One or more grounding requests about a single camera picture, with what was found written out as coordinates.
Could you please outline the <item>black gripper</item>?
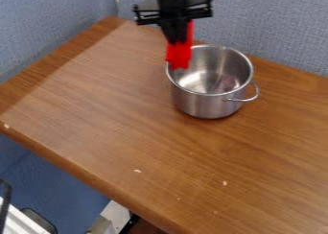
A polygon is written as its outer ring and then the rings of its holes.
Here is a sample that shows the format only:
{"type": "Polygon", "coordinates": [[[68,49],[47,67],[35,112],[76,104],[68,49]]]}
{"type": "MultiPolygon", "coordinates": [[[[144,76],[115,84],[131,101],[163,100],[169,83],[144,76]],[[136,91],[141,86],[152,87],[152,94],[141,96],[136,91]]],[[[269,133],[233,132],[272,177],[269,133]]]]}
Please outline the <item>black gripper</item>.
{"type": "Polygon", "coordinates": [[[184,43],[188,36],[188,20],[213,16],[213,0],[144,0],[135,4],[132,12],[139,25],[160,24],[171,44],[184,43]]]}

